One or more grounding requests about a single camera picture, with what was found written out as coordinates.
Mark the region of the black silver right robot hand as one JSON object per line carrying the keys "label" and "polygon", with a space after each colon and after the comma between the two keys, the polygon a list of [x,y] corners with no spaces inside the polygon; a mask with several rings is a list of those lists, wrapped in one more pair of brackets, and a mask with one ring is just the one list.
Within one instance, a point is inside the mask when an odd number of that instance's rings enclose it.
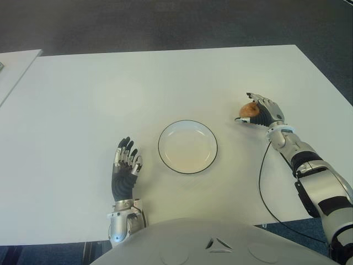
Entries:
{"label": "black silver right robot hand", "polygon": [[241,107],[235,122],[269,127],[274,122],[285,121],[282,110],[271,99],[251,92],[248,92],[247,96],[252,101]]}

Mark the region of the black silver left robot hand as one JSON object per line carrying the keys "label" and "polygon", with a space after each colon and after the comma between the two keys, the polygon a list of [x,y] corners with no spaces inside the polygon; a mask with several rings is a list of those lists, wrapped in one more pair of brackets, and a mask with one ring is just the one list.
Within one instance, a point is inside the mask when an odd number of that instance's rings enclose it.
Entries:
{"label": "black silver left robot hand", "polygon": [[115,202],[133,198],[133,188],[143,166],[138,149],[132,149],[134,141],[123,138],[115,151],[111,176],[111,191]]}

